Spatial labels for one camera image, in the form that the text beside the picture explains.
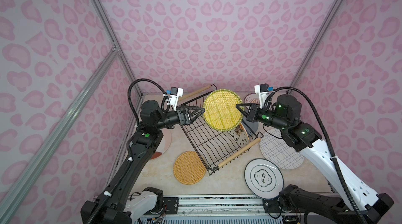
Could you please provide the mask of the yellow-green woven plate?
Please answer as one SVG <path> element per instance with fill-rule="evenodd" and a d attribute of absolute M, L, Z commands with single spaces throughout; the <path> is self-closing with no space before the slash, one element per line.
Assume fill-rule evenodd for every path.
<path fill-rule="evenodd" d="M 203 118 L 212 129 L 225 132 L 237 127 L 243 119 L 236 108 L 242 100 L 238 94 L 228 89 L 217 89 L 204 100 Z"/>

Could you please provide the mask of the white star cartoon plate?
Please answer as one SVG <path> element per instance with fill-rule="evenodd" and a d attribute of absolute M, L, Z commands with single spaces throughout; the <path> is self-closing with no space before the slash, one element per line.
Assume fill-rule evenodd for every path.
<path fill-rule="evenodd" d="M 245 130 L 244 126 L 241 123 L 232 130 L 228 131 L 228 133 L 233 137 L 235 143 L 240 148 L 245 147 L 250 142 L 247 131 Z"/>

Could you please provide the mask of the orange woven plate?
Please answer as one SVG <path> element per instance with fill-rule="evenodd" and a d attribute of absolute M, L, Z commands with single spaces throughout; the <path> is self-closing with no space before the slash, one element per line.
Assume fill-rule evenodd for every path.
<path fill-rule="evenodd" d="M 194 185 L 205 176 L 206 168 L 195 151 L 182 153 L 173 165 L 175 178 L 184 185 Z"/>

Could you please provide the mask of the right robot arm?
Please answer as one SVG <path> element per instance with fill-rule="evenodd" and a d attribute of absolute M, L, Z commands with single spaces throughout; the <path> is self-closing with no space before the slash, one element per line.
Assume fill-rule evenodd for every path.
<path fill-rule="evenodd" d="M 377 224 L 394 205 L 386 193 L 377 193 L 340 160 L 323 123 L 321 132 L 302 122 L 302 104 L 292 95 L 278 96 L 273 109 L 257 104 L 237 104 L 250 122 L 260 122 L 280 131 L 284 142 L 309 160 L 338 193 L 337 197 L 311 193 L 295 185 L 279 196 L 306 214 L 316 213 L 336 224 Z"/>

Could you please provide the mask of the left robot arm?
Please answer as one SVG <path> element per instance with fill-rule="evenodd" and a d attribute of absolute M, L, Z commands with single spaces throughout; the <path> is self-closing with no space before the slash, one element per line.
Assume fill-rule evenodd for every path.
<path fill-rule="evenodd" d="M 128 157 L 118 172 L 94 202 L 81 208 L 85 224 L 133 224 L 145 213 L 163 209 L 163 191 L 148 187 L 129 200 L 131 190 L 147 162 L 155 154 L 163 138 L 162 129 L 175 125 L 191 125 L 205 109 L 197 106 L 178 106 L 163 112 L 155 100 L 141 106 L 141 121 L 127 143 Z"/>

